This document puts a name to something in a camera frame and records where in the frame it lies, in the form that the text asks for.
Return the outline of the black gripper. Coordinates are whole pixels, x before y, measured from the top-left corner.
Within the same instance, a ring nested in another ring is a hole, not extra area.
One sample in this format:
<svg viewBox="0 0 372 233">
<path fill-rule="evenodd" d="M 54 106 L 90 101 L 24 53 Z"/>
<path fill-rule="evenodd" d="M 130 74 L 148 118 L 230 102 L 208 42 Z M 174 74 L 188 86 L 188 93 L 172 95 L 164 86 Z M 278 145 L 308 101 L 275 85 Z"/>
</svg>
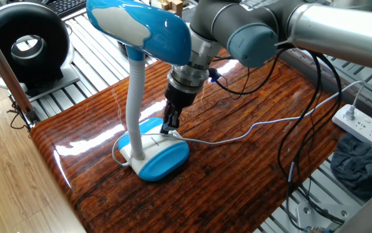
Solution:
<svg viewBox="0 0 372 233">
<path fill-rule="evenodd" d="M 168 101 L 164 109 L 163 123 L 160 132 L 168 134 L 172 128 L 179 127 L 179 117 L 182 108 L 192 105 L 196 94 L 185 93 L 169 83 L 166 88 L 165 97 Z"/>
</svg>

